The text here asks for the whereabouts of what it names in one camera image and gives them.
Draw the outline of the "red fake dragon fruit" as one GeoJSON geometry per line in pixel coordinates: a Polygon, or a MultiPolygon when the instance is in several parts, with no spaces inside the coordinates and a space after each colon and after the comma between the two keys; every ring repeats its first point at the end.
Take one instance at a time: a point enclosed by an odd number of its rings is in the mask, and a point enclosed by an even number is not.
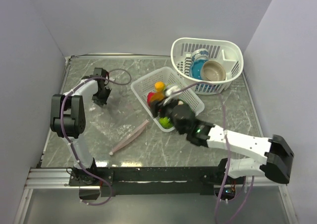
{"type": "Polygon", "coordinates": [[[156,100],[156,93],[155,92],[149,92],[147,95],[147,104],[150,106],[150,104],[156,100]]]}

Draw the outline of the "orange fake fruit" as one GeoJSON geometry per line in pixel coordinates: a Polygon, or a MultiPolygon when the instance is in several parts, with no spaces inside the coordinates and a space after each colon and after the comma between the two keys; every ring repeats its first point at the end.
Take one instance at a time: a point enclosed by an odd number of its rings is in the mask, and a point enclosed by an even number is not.
{"type": "Polygon", "coordinates": [[[162,81],[158,81],[155,83],[156,92],[163,92],[165,90],[165,84],[162,81]]]}

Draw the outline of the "clear zip top bag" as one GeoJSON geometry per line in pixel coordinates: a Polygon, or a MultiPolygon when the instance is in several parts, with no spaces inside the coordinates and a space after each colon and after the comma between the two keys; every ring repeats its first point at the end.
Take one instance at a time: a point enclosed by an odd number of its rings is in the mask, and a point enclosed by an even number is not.
{"type": "Polygon", "coordinates": [[[105,105],[87,105],[85,137],[109,157],[124,149],[142,133],[149,121],[129,86],[115,87],[105,105]]]}

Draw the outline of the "red fake mango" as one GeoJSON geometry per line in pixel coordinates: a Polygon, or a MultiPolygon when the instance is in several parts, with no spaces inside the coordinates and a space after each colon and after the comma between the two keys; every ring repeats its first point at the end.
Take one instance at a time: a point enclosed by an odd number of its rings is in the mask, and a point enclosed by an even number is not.
{"type": "Polygon", "coordinates": [[[156,101],[162,101],[165,98],[164,92],[156,92],[156,101]]]}

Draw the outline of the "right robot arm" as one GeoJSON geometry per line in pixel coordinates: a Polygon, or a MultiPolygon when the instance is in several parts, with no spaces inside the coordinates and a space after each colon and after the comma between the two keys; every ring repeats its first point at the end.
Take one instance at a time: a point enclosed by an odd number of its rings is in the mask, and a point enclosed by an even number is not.
{"type": "Polygon", "coordinates": [[[243,176],[265,176],[279,184],[290,182],[294,152],[282,136],[256,137],[224,130],[219,125],[197,119],[190,106],[179,99],[168,103],[152,101],[149,105],[153,117],[169,118],[177,132],[185,134],[190,143],[244,156],[222,159],[224,167],[216,172],[221,183],[243,176]]]}

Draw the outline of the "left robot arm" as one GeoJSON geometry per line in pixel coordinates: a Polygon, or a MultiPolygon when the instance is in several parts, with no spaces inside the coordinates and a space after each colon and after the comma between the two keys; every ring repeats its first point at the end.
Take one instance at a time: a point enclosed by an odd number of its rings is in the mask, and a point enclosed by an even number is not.
{"type": "Polygon", "coordinates": [[[105,105],[111,92],[109,82],[109,72],[95,68],[92,75],[83,77],[74,88],[52,97],[51,131],[67,144],[74,160],[74,177],[87,185],[105,180],[99,177],[95,159],[82,135],[86,128],[84,102],[91,100],[97,105],[105,105]]]}

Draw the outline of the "beige ceramic bowl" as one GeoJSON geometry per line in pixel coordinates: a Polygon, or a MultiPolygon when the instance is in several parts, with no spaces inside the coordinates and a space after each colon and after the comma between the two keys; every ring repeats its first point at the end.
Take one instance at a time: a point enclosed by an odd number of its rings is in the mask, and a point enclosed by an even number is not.
{"type": "Polygon", "coordinates": [[[220,63],[208,60],[202,67],[201,77],[205,81],[224,81],[226,79],[226,72],[220,63]]]}

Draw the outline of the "white oval dish rack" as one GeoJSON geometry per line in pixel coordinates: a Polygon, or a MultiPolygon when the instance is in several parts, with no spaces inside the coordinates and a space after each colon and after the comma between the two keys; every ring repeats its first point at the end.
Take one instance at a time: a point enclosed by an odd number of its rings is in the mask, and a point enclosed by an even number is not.
{"type": "Polygon", "coordinates": [[[171,62],[180,77],[199,95],[226,90],[244,67],[240,48],[233,42],[179,38],[171,47],[171,62]]]}

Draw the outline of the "blue white patterned bowl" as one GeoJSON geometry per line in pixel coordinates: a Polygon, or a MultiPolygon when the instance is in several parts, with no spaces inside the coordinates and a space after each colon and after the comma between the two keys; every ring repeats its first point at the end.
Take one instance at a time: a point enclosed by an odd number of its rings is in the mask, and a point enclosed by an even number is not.
{"type": "Polygon", "coordinates": [[[209,57],[209,51],[205,48],[201,48],[192,52],[191,61],[195,62],[201,59],[208,59],[208,57],[209,57]]]}

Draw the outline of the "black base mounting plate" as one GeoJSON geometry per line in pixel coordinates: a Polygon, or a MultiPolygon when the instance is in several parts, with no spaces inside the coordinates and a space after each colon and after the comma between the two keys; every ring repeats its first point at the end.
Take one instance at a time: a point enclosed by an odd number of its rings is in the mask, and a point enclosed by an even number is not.
{"type": "Polygon", "coordinates": [[[118,195],[213,195],[224,177],[218,167],[98,167],[92,172],[94,176],[76,168],[69,171],[69,186],[78,187],[85,201],[118,195]]]}

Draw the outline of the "aluminium frame rail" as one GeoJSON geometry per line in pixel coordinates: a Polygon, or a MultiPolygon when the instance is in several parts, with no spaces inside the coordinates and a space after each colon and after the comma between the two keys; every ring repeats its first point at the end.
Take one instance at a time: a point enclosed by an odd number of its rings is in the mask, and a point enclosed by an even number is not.
{"type": "Polygon", "coordinates": [[[43,205],[37,223],[206,223],[297,224],[299,222],[287,186],[265,177],[247,178],[239,186],[241,195],[221,202],[216,198],[187,194],[119,195],[106,204],[88,206],[80,202],[79,188],[69,185],[64,168],[34,168],[29,171],[14,223],[33,218],[31,205],[43,205]]]}

